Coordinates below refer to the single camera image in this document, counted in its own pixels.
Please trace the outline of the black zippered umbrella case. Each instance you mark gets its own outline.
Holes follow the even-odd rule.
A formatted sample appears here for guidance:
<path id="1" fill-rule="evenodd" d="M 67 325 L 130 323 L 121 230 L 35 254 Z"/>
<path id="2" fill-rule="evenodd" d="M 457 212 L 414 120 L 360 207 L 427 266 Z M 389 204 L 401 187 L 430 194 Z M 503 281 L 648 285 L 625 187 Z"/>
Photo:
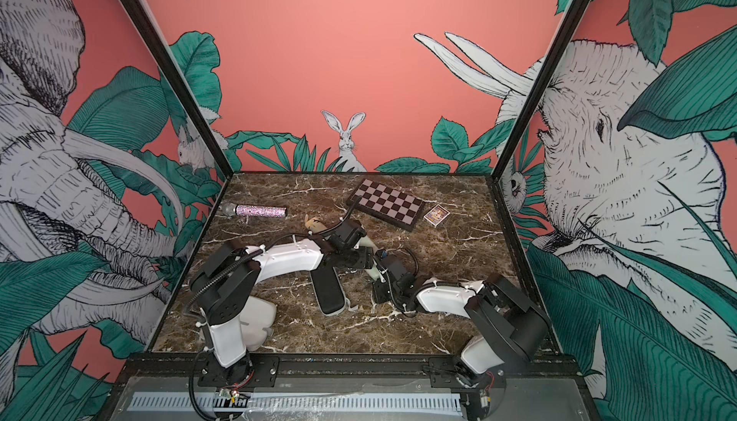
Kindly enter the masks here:
<path id="1" fill-rule="evenodd" d="M 339 315 L 347 306 L 347 297 L 335 269 L 320 265 L 310 277 L 322 313 L 327 317 Z"/>

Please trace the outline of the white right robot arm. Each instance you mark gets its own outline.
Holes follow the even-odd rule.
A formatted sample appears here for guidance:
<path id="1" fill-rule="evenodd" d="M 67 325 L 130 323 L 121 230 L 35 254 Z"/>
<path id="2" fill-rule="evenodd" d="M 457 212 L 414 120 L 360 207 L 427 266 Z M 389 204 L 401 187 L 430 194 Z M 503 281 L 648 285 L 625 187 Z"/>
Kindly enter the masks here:
<path id="1" fill-rule="evenodd" d="M 470 385 L 484 375 L 519 369 L 532 361 L 548 335 L 551 321 L 539 305 L 499 273 L 482 281 L 443 282 L 410 271 L 400 258 L 380 250 L 376 302 L 389 301 L 402 315 L 456 315 L 471 320 L 478 335 L 456 358 L 455 372 Z"/>

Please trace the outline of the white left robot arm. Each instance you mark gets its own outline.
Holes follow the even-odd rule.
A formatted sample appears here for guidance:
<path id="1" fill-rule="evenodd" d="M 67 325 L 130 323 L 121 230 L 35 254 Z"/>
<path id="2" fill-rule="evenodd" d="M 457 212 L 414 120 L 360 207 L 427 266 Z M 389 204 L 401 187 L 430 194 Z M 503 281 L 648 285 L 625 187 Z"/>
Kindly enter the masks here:
<path id="1" fill-rule="evenodd" d="M 276 305 L 251 294 L 266 280 L 306 271 L 323 315 L 349 307 L 339 269 L 375 268 L 377 247 L 360 221 L 345 218 L 318 232 L 291 233 L 262 246 L 223 244 L 190 284 L 190 303 L 205 320 L 205 341 L 218 365 L 230 368 L 263 345 Z"/>

